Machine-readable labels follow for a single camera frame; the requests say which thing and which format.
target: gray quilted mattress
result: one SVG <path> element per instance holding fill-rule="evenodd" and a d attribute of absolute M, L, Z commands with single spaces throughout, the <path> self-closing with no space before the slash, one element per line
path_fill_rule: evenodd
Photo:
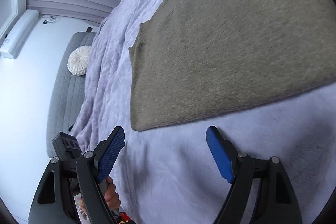
<path fill-rule="evenodd" d="M 68 129 L 76 122 L 84 101 L 85 75 L 71 74 L 68 71 L 68 58 L 78 47 L 91 46 L 95 35 L 95 32 L 75 33 L 59 65 L 47 122 L 47 153 L 50 158 L 56 156 L 53 138 L 61 131 L 69 133 Z"/>

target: white pleated cushion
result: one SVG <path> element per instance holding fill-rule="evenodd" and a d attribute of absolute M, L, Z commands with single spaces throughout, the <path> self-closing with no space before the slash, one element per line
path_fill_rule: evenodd
<path fill-rule="evenodd" d="M 68 59 L 68 70 L 73 75 L 86 74 L 87 64 L 89 62 L 91 46 L 82 46 L 75 49 Z"/>

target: silver screw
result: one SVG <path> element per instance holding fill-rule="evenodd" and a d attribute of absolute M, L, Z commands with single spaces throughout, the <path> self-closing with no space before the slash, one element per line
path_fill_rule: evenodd
<path fill-rule="evenodd" d="M 51 159 L 51 163 L 52 163 L 52 164 L 55 164 L 56 162 L 58 162 L 58 160 L 59 160 L 58 157 L 53 157 L 53 158 Z"/>
<path fill-rule="evenodd" d="M 245 158 L 247 156 L 247 154 L 243 151 L 239 151 L 238 156 L 241 157 L 241 158 Z"/>
<path fill-rule="evenodd" d="M 92 151 L 87 151 L 84 153 L 84 157 L 86 157 L 87 159 L 88 158 L 91 158 L 93 156 L 93 152 Z"/>
<path fill-rule="evenodd" d="M 272 157 L 271 161 L 275 164 L 278 164 L 280 162 L 280 160 L 277 157 Z"/>

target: blue gripper pad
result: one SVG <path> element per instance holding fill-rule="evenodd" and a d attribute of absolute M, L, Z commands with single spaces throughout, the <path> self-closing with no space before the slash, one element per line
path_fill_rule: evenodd
<path fill-rule="evenodd" d="M 112 167 L 116 162 L 120 150 L 122 150 L 122 148 L 125 146 L 124 129 L 122 127 L 115 127 L 108 139 L 105 141 L 106 145 L 108 145 L 109 142 L 111 142 L 110 145 L 108 147 L 104 145 L 98 151 L 95 157 L 98 160 L 98 175 L 96 177 L 98 183 L 101 183 L 110 175 Z"/>
<path fill-rule="evenodd" d="M 227 179 L 229 183 L 232 183 L 235 176 L 232 172 L 231 160 L 211 127 L 207 129 L 206 140 L 220 174 L 223 178 Z"/>

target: lavender blanket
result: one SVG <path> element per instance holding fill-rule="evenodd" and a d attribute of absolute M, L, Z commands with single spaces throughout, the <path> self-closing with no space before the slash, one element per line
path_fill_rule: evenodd
<path fill-rule="evenodd" d="M 303 221 L 311 223 L 336 185 L 336 85 L 242 112 L 135 132 L 130 126 L 128 48 L 139 24 L 161 2 L 122 0 L 103 22 L 93 42 L 84 103 L 72 129 L 82 150 L 93 150 L 116 125 L 122 126 L 126 147 L 111 176 L 131 218 L 138 224 L 212 223 L 230 188 L 205 140 L 206 128 L 215 125 L 239 150 L 282 160 Z M 252 210 L 249 202 L 242 223 L 248 223 Z"/>

